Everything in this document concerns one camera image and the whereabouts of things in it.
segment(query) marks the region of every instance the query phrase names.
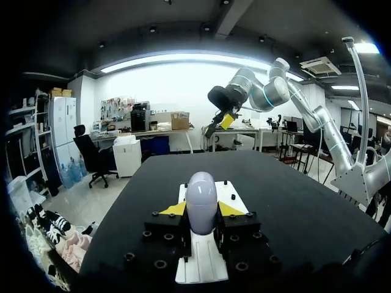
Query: black tabletop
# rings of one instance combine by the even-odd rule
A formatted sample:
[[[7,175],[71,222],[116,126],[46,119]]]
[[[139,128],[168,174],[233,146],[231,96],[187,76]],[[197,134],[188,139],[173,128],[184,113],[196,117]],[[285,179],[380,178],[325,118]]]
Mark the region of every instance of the black tabletop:
[[[180,184],[198,171],[215,181],[229,180],[249,211],[256,211],[262,233],[284,269],[305,261],[315,268],[343,261],[386,232],[350,202],[312,178],[256,151],[151,157],[130,179],[103,219],[88,249],[81,275],[100,264],[121,270],[133,251],[145,218],[177,204]]]

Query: air conditioner unit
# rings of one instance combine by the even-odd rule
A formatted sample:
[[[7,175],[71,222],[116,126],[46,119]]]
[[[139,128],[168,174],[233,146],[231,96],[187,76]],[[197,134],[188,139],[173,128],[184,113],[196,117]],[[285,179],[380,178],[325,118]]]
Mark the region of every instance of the air conditioner unit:
[[[341,74],[341,71],[339,71],[339,69],[327,57],[320,57],[309,61],[300,62],[300,64],[302,69],[310,70],[315,74]]]

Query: white refrigerator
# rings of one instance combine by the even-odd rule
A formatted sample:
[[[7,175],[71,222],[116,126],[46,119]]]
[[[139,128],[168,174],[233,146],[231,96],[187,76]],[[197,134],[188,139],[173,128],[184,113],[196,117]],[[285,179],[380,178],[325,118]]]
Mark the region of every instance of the white refrigerator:
[[[76,98],[55,96],[52,109],[54,152],[58,167],[61,168],[61,164],[68,165],[71,157],[75,161],[79,160],[80,152],[73,141],[75,137],[73,128],[76,126]]]

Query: gray egg-shaped object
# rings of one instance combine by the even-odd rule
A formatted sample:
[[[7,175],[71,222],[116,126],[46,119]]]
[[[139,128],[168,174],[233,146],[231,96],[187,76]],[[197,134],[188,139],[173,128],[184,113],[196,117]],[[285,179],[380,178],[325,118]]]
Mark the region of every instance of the gray egg-shaped object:
[[[217,192],[212,175],[197,172],[191,176],[186,190],[186,208],[192,231],[198,235],[210,234],[217,213]]]

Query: fluorescent light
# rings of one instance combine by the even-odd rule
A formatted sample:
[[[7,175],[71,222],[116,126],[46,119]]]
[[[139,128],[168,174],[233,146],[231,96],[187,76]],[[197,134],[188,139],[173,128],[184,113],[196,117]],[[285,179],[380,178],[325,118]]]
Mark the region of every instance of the fluorescent light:
[[[387,118],[384,118],[384,117],[381,117],[381,116],[376,116],[376,121],[391,126],[391,120],[390,119],[387,119]]]
[[[356,43],[357,53],[370,53],[370,54],[379,54],[379,49],[375,44],[372,43]]]
[[[239,57],[230,57],[223,55],[215,55],[215,54],[193,54],[193,53],[181,53],[181,54],[166,54],[166,55],[157,55],[150,57],[138,58],[122,63],[118,63],[109,67],[102,69],[101,71],[104,73],[109,73],[115,70],[119,70],[126,67],[133,67],[136,65],[142,65],[153,62],[174,62],[174,61],[200,61],[200,62],[223,62],[230,63],[235,65],[241,65],[244,67],[256,68],[259,70],[269,70],[270,65],[266,63],[262,63],[255,60],[239,58]],[[287,77],[293,79],[295,81],[303,81],[303,78],[296,76],[292,73],[287,72]]]
[[[352,105],[353,109],[356,111],[360,111],[360,108],[358,108],[357,104],[352,101],[351,99],[348,101],[350,105]]]
[[[359,90],[359,87],[356,85],[332,85],[334,90]]]

